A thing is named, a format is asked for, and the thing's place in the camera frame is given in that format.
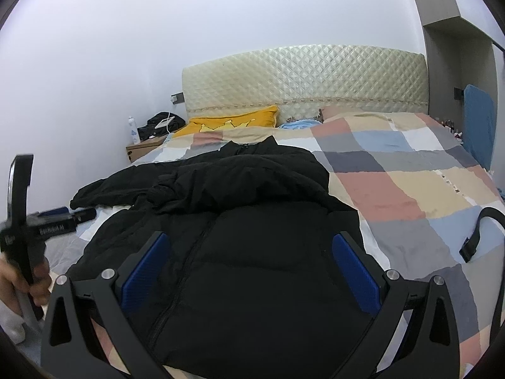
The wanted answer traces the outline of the person's left hand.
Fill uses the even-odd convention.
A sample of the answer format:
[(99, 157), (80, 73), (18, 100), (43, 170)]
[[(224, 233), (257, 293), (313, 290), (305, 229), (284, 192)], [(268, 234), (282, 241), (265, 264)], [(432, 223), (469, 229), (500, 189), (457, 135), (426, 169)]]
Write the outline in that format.
[(1, 302), (19, 316), (23, 316), (21, 304), (17, 297), (17, 292), (24, 295), (30, 294), (34, 304), (37, 306), (47, 305), (50, 299), (50, 287), (52, 278), (50, 266), (46, 258), (34, 268), (37, 281), (29, 285), (19, 269), (8, 263), (4, 256), (1, 256)]

